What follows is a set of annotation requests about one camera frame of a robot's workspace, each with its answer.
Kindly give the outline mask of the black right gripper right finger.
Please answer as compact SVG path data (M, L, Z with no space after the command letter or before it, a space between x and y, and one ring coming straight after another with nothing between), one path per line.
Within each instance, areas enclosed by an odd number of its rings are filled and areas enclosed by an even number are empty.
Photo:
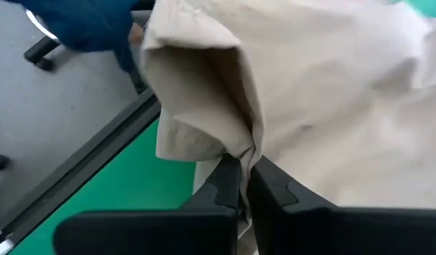
M436 255L436 210L339 207L266 157L247 197L259 255Z

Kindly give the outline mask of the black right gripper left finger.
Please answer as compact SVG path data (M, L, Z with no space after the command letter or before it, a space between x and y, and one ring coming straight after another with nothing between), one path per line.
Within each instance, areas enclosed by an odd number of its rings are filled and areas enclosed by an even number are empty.
M53 234L56 255L236 255L241 166L225 154L180 208L83 212Z

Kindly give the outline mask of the beige garment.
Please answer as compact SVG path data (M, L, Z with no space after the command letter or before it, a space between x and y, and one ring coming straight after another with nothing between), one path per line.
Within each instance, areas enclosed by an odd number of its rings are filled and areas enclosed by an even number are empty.
M157 156L195 162L196 188L239 160L236 255L259 255L247 189L262 157L339 207L436 210L431 1L155 1Z

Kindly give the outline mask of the black office chair base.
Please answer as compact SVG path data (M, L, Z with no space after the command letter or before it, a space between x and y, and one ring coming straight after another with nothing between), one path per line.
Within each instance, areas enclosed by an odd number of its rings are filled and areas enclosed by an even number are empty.
M52 60L46 58L46 55L61 45L59 39L45 25L44 21L32 11L25 9L25 14L29 21L44 35L36 44L26 50L24 58L35 65L38 69L51 72L55 68ZM9 157L0 154L0 171L3 171L11 160Z

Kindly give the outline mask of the person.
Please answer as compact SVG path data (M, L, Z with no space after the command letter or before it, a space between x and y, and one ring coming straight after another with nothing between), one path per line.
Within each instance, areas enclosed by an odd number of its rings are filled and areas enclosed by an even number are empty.
M4 0L41 17L47 29L77 52L112 51L120 68L133 70L128 38L132 11L151 10L156 0Z

